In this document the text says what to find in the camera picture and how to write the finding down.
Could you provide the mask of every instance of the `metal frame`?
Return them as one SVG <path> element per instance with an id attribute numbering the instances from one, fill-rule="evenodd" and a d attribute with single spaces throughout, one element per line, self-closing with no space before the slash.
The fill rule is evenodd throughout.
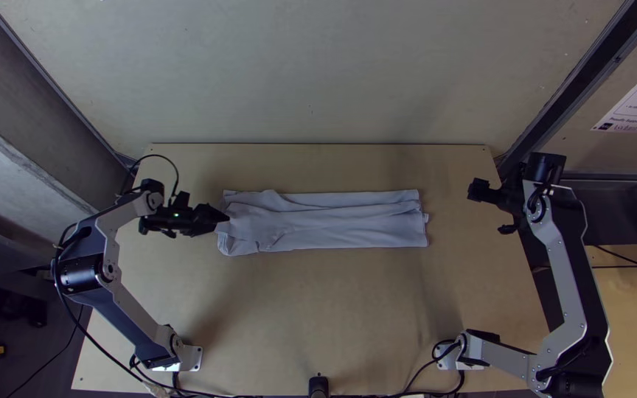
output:
<path id="1" fill-rule="evenodd" d="M 637 45 L 637 0 L 627 0 L 498 164 L 501 179 L 539 150 Z"/>

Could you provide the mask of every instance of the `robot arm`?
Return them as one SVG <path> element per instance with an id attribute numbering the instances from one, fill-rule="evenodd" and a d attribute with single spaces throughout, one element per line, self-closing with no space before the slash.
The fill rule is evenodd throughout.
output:
<path id="1" fill-rule="evenodd" d="M 197 371 L 202 348 L 186 345 L 170 325 L 157 324 L 122 284 L 118 266 L 117 229 L 140 217 L 139 231 L 176 232 L 196 236 L 213 231 L 228 217 L 208 205 L 188 207 L 188 193 L 180 192 L 164 207 L 164 185 L 144 180 L 138 192 L 80 221 L 66 248 L 52 263 L 56 288 L 72 301 L 96 309 L 135 346 L 135 356 L 147 369 Z"/>
<path id="2" fill-rule="evenodd" d="M 539 251 L 526 254 L 549 261 L 560 324 L 551 325 L 537 353 L 502 344 L 498 335 L 467 329 L 456 339 L 459 349 L 439 361 L 441 369 L 494 366 L 525 380 L 543 398 L 602 397 L 611 366 L 608 321 L 582 242 L 584 207 L 570 188 L 557 185 L 564 161 L 564 156 L 533 153 L 500 189 L 490 189 L 479 179 L 469 187 L 469 199 L 493 203 L 512 214 L 514 223 L 500 227 L 501 233 L 520 231 L 541 243 L 525 246 L 526 251 Z M 447 347 L 436 347 L 434 356 Z"/>

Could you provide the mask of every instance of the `black cable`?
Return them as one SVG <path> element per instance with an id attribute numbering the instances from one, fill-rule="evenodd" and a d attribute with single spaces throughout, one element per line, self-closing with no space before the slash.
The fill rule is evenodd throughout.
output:
<path id="1" fill-rule="evenodd" d="M 618 253 L 615 253 L 613 251 L 610 251 L 610 250 L 608 250 L 606 248 L 603 248 L 603 247 L 601 247 L 599 245 L 594 245 L 594 247 L 599 249 L 600 251 L 603 251 L 605 253 L 609 253 L 611 256 L 618 257 L 620 259 L 624 259 L 624 260 L 626 260 L 628 262 L 632 262 L 633 264 L 635 264 L 635 266 L 633 266 L 633 265 L 604 265 L 604 266 L 592 267 L 592 268 L 634 268 L 634 267 L 637 268 L 637 261 L 635 261 L 634 259 L 629 259 L 626 256 L 623 256 L 621 254 L 618 254 Z"/>
<path id="2" fill-rule="evenodd" d="M 137 381 L 142 383 L 142 379 L 139 376 L 134 374 L 131 370 L 127 369 L 126 366 L 122 365 L 122 363 L 120 363 L 115 357 L 113 357 L 112 354 L 107 352 L 107 350 L 105 350 L 97 342 L 97 340 L 95 340 L 92 336 L 90 336 L 90 334 L 88 333 L 87 330 L 85 330 L 83 325 L 81 325 L 80 322 L 75 319 L 75 316 L 73 315 L 73 312 L 70 310 L 70 306 L 68 305 L 68 302 L 66 301 L 65 297 L 63 296 L 63 293 L 60 291 L 60 284 L 58 283 L 58 281 L 59 281 L 59 278 L 58 278 L 58 260 L 60 259 L 60 255 L 63 253 L 64 248 L 67 248 L 71 244 L 75 243 L 77 241 L 77 239 L 79 239 L 79 235 L 73 234 L 70 238 L 68 238 L 65 242 L 63 242 L 63 238 L 66 236 L 67 229 L 63 232 L 63 234 L 61 234 L 60 240 L 58 240 L 58 247 L 56 248 L 55 258 L 53 259 L 53 264 L 52 264 L 52 269 L 51 269 L 51 272 L 53 274 L 53 279 L 56 281 L 56 283 L 55 283 L 55 291 L 56 291 L 56 293 L 58 293 L 58 298 L 60 298 L 60 302 L 63 303 L 63 307 L 65 307 L 66 313 L 68 313 L 68 317 L 70 317 L 71 321 L 73 321 L 75 326 L 85 335 L 85 337 L 87 337 L 88 340 L 90 340 L 90 342 L 95 347 L 97 347 L 97 349 L 100 350 L 100 352 L 102 352 L 107 358 L 109 358 L 109 360 L 111 360 L 112 362 L 117 364 L 120 368 L 124 369 L 127 373 L 129 373 L 130 376 L 134 377 L 135 379 L 137 379 Z"/>
<path id="3" fill-rule="evenodd" d="M 429 362 L 427 362 L 424 365 L 422 365 L 422 367 L 419 368 L 419 370 L 417 370 L 416 373 L 414 373 L 414 376 L 412 376 L 412 378 L 409 380 L 409 383 L 407 383 L 407 386 L 405 387 L 404 390 L 402 390 L 401 393 L 398 393 L 398 394 L 395 394 L 395 395 L 391 395 L 391 396 L 389 396 L 389 398 L 397 398 L 397 397 L 403 397 L 405 395 L 419 394 L 418 391 L 409 391 L 409 388 L 412 386 L 412 384 L 414 384 L 414 381 L 418 378 L 418 376 L 422 373 L 422 371 L 424 371 L 424 369 L 429 367 L 432 363 L 437 363 L 440 360 L 444 359 L 456 347 L 461 345 L 460 343 L 452 343 L 452 342 L 453 342 L 453 340 L 443 340 L 443 341 L 438 342 L 436 345 L 434 345 L 434 348 L 432 348 L 432 350 L 431 350 L 432 359 Z M 443 343 L 452 343 L 452 344 L 449 345 L 449 347 L 447 347 L 444 350 L 444 352 L 442 354 L 440 354 L 438 357 L 434 357 L 434 349 L 438 345 L 443 344 Z M 460 381 L 459 385 L 455 389 L 453 389 L 451 391 L 448 391 L 448 392 L 435 392 L 435 391 L 432 391 L 430 393 L 424 393 L 424 394 L 429 394 L 429 395 L 432 395 L 432 396 L 435 396 L 435 397 L 443 397 L 443 396 L 447 396 L 447 395 L 458 393 L 459 390 L 461 389 L 461 387 L 464 384 L 465 375 L 462 374 L 462 372 L 463 371 L 459 371 L 459 374 L 461 375 L 461 381 Z"/>
<path id="4" fill-rule="evenodd" d="M 540 371 L 537 371 L 537 373 L 535 374 L 535 377 L 537 378 L 537 380 L 544 381 L 548 377 L 557 376 L 558 374 L 564 372 L 567 369 L 567 367 L 570 366 L 575 360 L 578 360 L 579 358 L 586 355 L 587 350 L 591 346 L 591 341 L 592 340 L 586 341 L 586 343 L 584 343 L 582 348 L 579 349 L 579 351 L 567 362 L 561 365 L 550 366 L 548 368 L 544 368 Z"/>
<path id="5" fill-rule="evenodd" d="M 171 161 L 171 159 L 163 155 L 157 155 L 155 153 L 152 153 L 151 155 L 142 156 L 137 161 L 135 161 L 134 164 L 132 164 L 132 166 L 129 169 L 127 169 L 127 174 L 125 175 L 125 180 L 122 182 L 122 188 L 119 189 L 119 194 L 120 195 L 125 194 L 125 187 L 127 186 L 127 181 L 129 181 L 129 177 L 132 176 L 132 172 L 134 171 L 134 168 L 139 166 L 139 164 L 146 158 L 162 158 L 162 159 L 165 159 L 167 162 L 169 162 L 171 166 L 173 167 L 173 171 L 176 173 L 176 181 L 173 183 L 173 189 L 171 189 L 171 196 L 169 196 L 169 204 L 171 204 L 171 198 L 176 196 L 176 189 L 178 188 L 178 168 Z M 128 192 L 132 192 L 135 189 L 138 189 L 138 187 L 132 188 Z"/>
<path id="6" fill-rule="evenodd" d="M 180 388 L 179 387 L 180 384 L 178 382 L 178 372 L 177 371 L 175 371 L 175 372 L 173 372 L 171 374 L 171 385 L 173 386 L 173 388 L 175 390 L 178 390 Z M 182 394 L 181 392 L 178 392 L 178 395 L 180 395 L 181 398 L 193 398 L 193 397 L 195 397 L 195 395 L 188 396 L 188 395 Z"/>
<path id="7" fill-rule="evenodd" d="M 401 398 L 401 397 L 405 397 L 408 395 L 431 395 L 432 397 L 446 397 L 448 395 L 451 394 L 458 394 L 459 391 L 461 390 L 461 387 L 464 386 L 464 382 L 466 381 L 466 375 L 464 373 L 464 371 L 460 370 L 459 371 L 459 384 L 451 391 L 446 391 L 446 392 L 440 392 L 440 391 L 407 391 L 407 392 L 401 392 L 399 394 L 395 394 L 395 395 L 388 395 L 387 397 L 384 398 Z"/>
<path id="8" fill-rule="evenodd" d="M 238 396 L 235 397 L 229 397 L 226 395 L 217 395 L 217 394 L 211 394 L 209 392 L 205 392 L 205 391 L 193 391 L 193 390 L 186 390 L 185 388 L 179 388 L 179 387 L 175 387 L 174 385 L 166 385 L 164 383 L 160 383 L 154 379 L 152 379 L 151 377 L 148 377 L 140 368 L 139 368 L 139 364 L 140 362 L 136 360 L 136 355 L 132 354 L 132 356 L 129 358 L 129 367 L 130 369 L 134 369 L 137 371 L 137 373 L 139 373 L 143 378 L 145 378 L 149 383 L 152 384 L 156 384 L 159 387 L 163 387 L 163 388 L 168 388 L 170 390 L 174 390 L 177 394 L 180 394 L 181 397 L 183 397 L 184 395 L 182 393 L 187 393 L 187 394 L 194 394 L 191 397 L 197 396 L 197 395 L 201 395 L 203 397 L 208 397 L 208 398 L 236 398 Z"/>
<path id="9" fill-rule="evenodd" d="M 82 304 L 80 305 L 80 313 L 77 314 L 78 322 L 80 322 L 80 317 L 81 316 L 83 316 L 83 305 Z M 58 355 L 63 354 L 63 352 L 66 351 L 66 349 L 68 349 L 68 347 L 70 346 L 70 343 L 73 341 L 73 337 L 75 336 L 75 332 L 76 331 L 77 331 L 77 327 L 73 326 L 73 331 L 70 333 L 70 337 L 68 338 L 68 343 L 66 343 L 66 346 L 64 346 L 62 349 L 60 349 L 60 351 L 56 355 L 53 355 L 53 357 L 51 357 L 51 359 L 49 359 L 46 363 L 44 363 L 35 372 L 31 373 L 31 375 L 29 376 L 28 379 L 26 379 L 26 381 L 24 381 L 22 384 L 20 384 L 17 388 L 14 388 L 14 390 L 11 391 L 7 395 L 7 398 L 10 398 L 12 395 L 16 394 L 16 392 L 21 390 L 26 384 L 28 384 L 29 381 L 33 380 L 33 378 L 36 376 L 36 374 L 38 374 L 38 372 L 44 370 L 46 368 L 46 366 L 48 366 L 51 362 L 53 362 L 55 360 L 55 358 L 58 357 Z"/>

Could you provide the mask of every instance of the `wooden table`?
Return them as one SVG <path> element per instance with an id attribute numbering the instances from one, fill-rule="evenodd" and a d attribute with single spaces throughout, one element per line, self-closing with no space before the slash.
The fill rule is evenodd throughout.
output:
<path id="1" fill-rule="evenodd" d="M 606 248 L 637 260 L 637 245 Z M 597 248 L 587 248 L 587 252 L 592 266 L 629 264 Z M 604 384 L 604 395 L 637 397 L 637 268 L 596 269 L 594 275 L 611 329 L 608 343 L 613 366 Z"/>
<path id="2" fill-rule="evenodd" d="M 466 199 L 474 177 L 497 181 L 489 150 L 459 145 L 154 144 L 171 158 L 191 203 L 223 189 L 350 192 L 417 188 L 430 214 L 428 248 L 310 250 L 225 257 L 214 234 L 142 236 L 121 228 L 123 282 L 161 324 L 204 348 L 185 388 L 222 394 L 305 395 L 309 377 L 334 394 L 390 394 L 465 327 L 535 351 L 548 333 L 517 235 L 495 206 Z M 137 176 L 167 189 L 173 170 L 144 160 Z M 123 363 L 132 346 L 94 313 L 88 331 Z M 153 373 L 169 383 L 170 375 Z M 415 388 L 451 389 L 432 367 Z M 73 388 L 143 387 L 83 346 Z M 469 373 L 464 391 L 525 388 L 497 369 Z"/>

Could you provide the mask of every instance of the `white cloth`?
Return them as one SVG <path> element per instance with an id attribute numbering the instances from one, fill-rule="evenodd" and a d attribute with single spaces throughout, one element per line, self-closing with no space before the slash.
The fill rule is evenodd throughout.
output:
<path id="1" fill-rule="evenodd" d="M 224 191 L 217 248 L 226 256 L 308 248 L 428 245 L 420 194 L 390 192 L 279 194 Z"/>

